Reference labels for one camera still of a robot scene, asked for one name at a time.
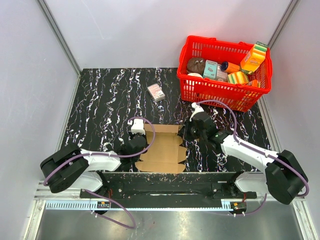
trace metal frame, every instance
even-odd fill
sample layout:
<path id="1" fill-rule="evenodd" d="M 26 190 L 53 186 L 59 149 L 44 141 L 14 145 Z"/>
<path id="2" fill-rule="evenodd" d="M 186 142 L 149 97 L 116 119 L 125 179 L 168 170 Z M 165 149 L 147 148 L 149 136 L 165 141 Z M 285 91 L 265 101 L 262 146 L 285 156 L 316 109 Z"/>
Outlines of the metal frame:
<path id="1" fill-rule="evenodd" d="M 76 92 L 78 89 L 78 85 L 80 82 L 80 74 L 81 74 L 81 69 L 74 58 L 72 52 L 70 51 L 61 31 L 58 28 L 58 25 L 47 5 L 45 0 L 36 0 L 45 15 L 50 27 L 52 28 L 52 31 L 54 32 L 55 36 L 57 37 L 63 51 L 65 52 L 67 58 L 69 59 L 74 71 L 78 75 L 77 83 L 74 88 L 74 91 L 72 93 L 71 101 L 68 107 L 68 111 L 64 120 L 64 127 L 61 130 L 61 134 L 56 146 L 56 150 L 59 150 L 63 141 L 64 133 L 67 127 L 68 119 L 72 110 L 73 102 L 76 96 Z M 271 39 L 268 43 L 269 47 L 272 49 L 274 46 L 275 42 L 277 41 L 278 37 L 280 36 L 282 30 L 284 29 L 286 23 L 289 21 L 290 17 L 292 16 L 294 10 L 298 6 L 300 0 L 291 0 L 289 3 L 285 13 L 283 14 L 277 28 L 275 29 L 273 35 L 271 36 Z M 269 142 L 271 145 L 271 148 L 274 151 L 280 152 L 282 150 L 281 144 L 279 142 L 279 138 L 277 136 L 277 132 L 274 129 L 274 124 L 272 121 L 271 116 L 269 115 L 268 111 L 268 105 L 266 102 L 266 99 L 264 97 L 261 97 L 260 100 L 258 101 L 258 106 L 262 115 L 263 123 L 265 126 L 265 130 L 267 133 L 267 136 L 269 138 Z M 24 240 L 35 240 L 38 229 L 40 226 L 41 218 L 44 212 L 44 208 L 46 205 L 47 200 L 68 200 L 68 201 L 77 201 L 77 200 L 88 200 L 85 198 L 80 198 L 80 190 L 79 189 L 68 189 L 66 191 L 63 191 L 58 194 L 53 194 L 50 192 L 50 190 L 47 187 L 44 187 L 42 185 L 42 182 L 39 183 L 38 189 L 36 191 L 36 195 L 34 197 L 34 201 L 32 203 L 32 212 L 29 218 L 29 222 L 25 231 L 25 235 L 23 237 Z M 241 201 L 241 199 L 224 199 L 225 201 Z M 268 195 L 267 201 L 275 201 L 275 199 Z M 308 206 L 306 204 L 306 200 L 304 198 L 296 198 L 293 202 L 292 205 L 295 210 L 295 214 L 300 226 L 300 230 L 302 232 L 303 238 L 305 240 L 318 240 L 318 235 L 316 233 L 314 224 L 312 222 Z"/>
<path id="2" fill-rule="evenodd" d="M 48 24 L 50 25 L 56 39 L 58 40 L 62 50 L 64 51 L 66 57 L 68 58 L 72 68 L 74 69 L 75 73 L 80 76 L 82 69 L 80 68 L 80 66 L 78 65 L 74 55 L 72 54 L 64 36 L 62 35 L 58 24 L 52 14 L 52 12 L 50 11 L 48 4 L 46 3 L 45 0 L 36 0 L 36 2 L 38 3 L 42 13 L 44 14 Z"/>

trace black marble tabletop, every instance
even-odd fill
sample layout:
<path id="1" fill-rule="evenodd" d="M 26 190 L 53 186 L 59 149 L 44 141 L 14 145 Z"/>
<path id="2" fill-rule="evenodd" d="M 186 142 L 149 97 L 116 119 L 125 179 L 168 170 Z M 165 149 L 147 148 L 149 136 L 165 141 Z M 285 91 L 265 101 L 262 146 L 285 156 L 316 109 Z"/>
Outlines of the black marble tabletop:
<path id="1" fill-rule="evenodd" d="M 155 103 L 147 87 L 159 84 L 165 100 Z M 228 110 L 202 105 L 218 128 L 233 130 Z M 76 92 L 62 144 L 76 143 L 91 151 L 110 151 L 129 139 L 128 119 L 145 117 L 153 124 L 183 124 L 191 115 L 191 102 L 180 98 L 176 68 L 97 68 L 84 69 Z M 240 138 L 270 149 L 263 120 L 255 104 L 248 112 L 235 112 Z M 237 172 L 257 169 L 243 161 L 216 154 L 199 146 L 196 140 L 187 147 L 186 172 Z M 128 172 L 137 172 L 134 165 Z"/>

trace white panel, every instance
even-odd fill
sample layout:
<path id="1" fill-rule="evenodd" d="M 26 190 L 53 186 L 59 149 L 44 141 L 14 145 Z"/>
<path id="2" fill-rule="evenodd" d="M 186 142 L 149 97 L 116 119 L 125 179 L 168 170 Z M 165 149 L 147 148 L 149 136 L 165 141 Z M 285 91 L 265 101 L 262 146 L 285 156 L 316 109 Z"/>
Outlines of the white panel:
<path id="1" fill-rule="evenodd" d="M 0 238 L 23 235 L 77 76 L 35 0 L 0 1 Z"/>
<path id="2" fill-rule="evenodd" d="M 268 43 L 290 0 L 46 0 L 81 68 L 177 67 L 188 35 Z"/>
<path id="3" fill-rule="evenodd" d="M 292 151 L 309 178 L 306 197 L 320 231 L 320 1 L 301 1 L 271 51 L 272 91 L 266 96 L 283 149 Z"/>

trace cardboard box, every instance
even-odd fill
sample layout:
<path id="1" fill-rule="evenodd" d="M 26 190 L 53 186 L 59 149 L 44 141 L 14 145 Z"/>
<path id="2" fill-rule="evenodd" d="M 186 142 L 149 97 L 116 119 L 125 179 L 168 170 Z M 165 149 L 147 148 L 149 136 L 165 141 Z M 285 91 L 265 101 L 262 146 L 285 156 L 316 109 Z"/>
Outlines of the cardboard box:
<path id="1" fill-rule="evenodd" d="M 186 160 L 187 149 L 182 144 L 183 140 L 177 136 L 179 125 L 154 124 L 155 140 L 153 145 L 140 160 L 135 163 L 137 169 L 143 172 L 178 174 L 182 173 L 186 166 L 181 163 Z M 145 124 L 144 130 L 148 143 L 151 143 L 153 132 L 150 125 Z"/>

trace red shopping basket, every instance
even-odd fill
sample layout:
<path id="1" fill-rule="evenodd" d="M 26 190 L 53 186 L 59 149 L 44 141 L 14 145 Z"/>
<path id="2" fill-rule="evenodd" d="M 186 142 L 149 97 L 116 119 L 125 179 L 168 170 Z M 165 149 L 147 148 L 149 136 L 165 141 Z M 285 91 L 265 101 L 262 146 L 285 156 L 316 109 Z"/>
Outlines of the red shopping basket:
<path id="1" fill-rule="evenodd" d="M 263 94 L 271 90 L 272 62 L 269 49 L 260 67 L 252 75 L 248 75 L 250 81 L 260 81 L 260 87 L 188 76 L 187 64 L 192 57 L 201 57 L 219 64 L 228 61 L 239 65 L 252 46 L 253 44 L 245 42 L 233 43 L 218 41 L 216 38 L 188 36 L 180 54 L 177 71 L 181 99 L 190 102 L 213 99 L 227 104 L 233 110 L 248 111 Z M 214 102 L 209 102 L 208 105 L 223 107 Z"/>

